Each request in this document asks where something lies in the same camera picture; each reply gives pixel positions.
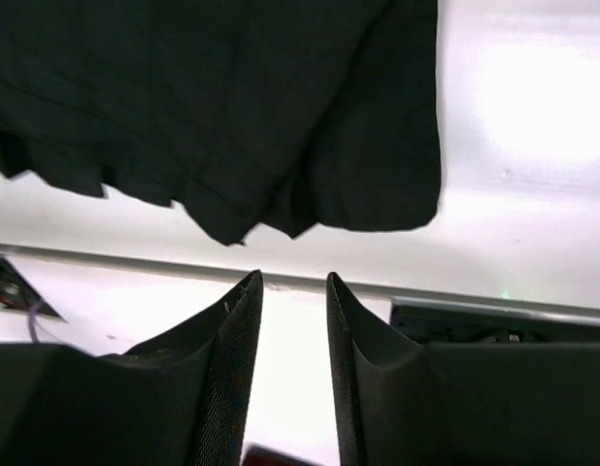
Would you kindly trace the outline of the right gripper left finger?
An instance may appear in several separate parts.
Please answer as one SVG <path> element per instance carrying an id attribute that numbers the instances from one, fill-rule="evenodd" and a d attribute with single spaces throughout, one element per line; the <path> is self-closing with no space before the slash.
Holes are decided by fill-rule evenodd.
<path id="1" fill-rule="evenodd" d="M 260 272 L 123 354 L 0 344 L 0 465 L 239 463 Z"/>

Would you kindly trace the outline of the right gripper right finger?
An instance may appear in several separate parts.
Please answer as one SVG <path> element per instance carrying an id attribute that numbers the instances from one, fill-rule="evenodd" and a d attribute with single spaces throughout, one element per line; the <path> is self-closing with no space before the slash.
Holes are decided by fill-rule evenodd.
<path id="1" fill-rule="evenodd" d="M 600 465 L 600 343 L 420 344 L 326 300 L 342 464 Z"/>

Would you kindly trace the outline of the black pleated skirt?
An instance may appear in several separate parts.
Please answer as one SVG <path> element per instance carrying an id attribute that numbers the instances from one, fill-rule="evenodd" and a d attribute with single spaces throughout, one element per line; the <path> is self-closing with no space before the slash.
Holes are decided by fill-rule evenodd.
<path id="1" fill-rule="evenodd" d="M 0 1 L 0 173 L 258 224 L 437 213 L 434 1 Z"/>

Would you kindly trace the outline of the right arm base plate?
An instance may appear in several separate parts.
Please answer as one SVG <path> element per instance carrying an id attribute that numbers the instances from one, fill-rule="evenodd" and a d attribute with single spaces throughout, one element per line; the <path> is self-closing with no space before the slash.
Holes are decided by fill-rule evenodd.
<path id="1" fill-rule="evenodd" d="M 504 299 L 397 297 L 389 324 L 420 344 L 600 343 L 600 310 Z"/>

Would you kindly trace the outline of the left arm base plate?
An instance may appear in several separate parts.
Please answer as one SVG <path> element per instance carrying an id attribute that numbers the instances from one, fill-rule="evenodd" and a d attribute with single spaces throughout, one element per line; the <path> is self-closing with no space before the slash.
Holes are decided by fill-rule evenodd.
<path id="1" fill-rule="evenodd" d="M 4 256 L 0 256 L 0 304 L 10 311 L 26 311 L 32 305 L 40 304 L 39 315 L 64 321 Z"/>

